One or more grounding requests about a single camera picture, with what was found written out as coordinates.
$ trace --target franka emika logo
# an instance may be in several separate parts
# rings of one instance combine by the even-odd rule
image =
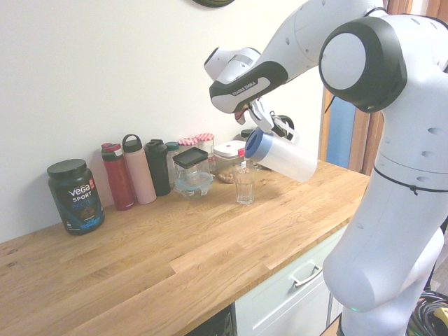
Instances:
[[[244,91],[252,88],[253,86],[257,85],[257,83],[253,80],[252,82],[250,82],[249,84],[243,86],[241,89],[238,89],[237,91],[232,93],[232,96],[237,96],[240,95],[241,93],[243,93]]]

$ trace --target pink water bottle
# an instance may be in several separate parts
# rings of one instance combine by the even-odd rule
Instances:
[[[135,140],[127,140],[129,137],[135,137]],[[140,138],[135,134],[128,134],[123,138],[122,147],[137,200],[140,204],[154,202],[156,195],[153,180]]]

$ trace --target dishwasher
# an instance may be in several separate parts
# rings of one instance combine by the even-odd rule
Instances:
[[[186,336],[237,336],[235,306],[224,308]]]

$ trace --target blue pitcher lid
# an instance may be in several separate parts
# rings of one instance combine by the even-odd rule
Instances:
[[[264,133],[259,127],[255,128],[247,139],[244,156],[255,162],[261,161],[269,153],[273,138],[273,134]]]

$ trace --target drawer handle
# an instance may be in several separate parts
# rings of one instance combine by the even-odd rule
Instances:
[[[295,276],[291,275],[291,279],[294,280],[294,286],[296,288],[299,288],[303,285],[308,284],[309,282],[311,282],[313,279],[315,279],[320,273],[322,273],[322,266],[318,266],[318,265],[314,265],[313,268],[313,274],[311,274],[309,277],[307,277],[304,281],[299,281],[295,278]]]

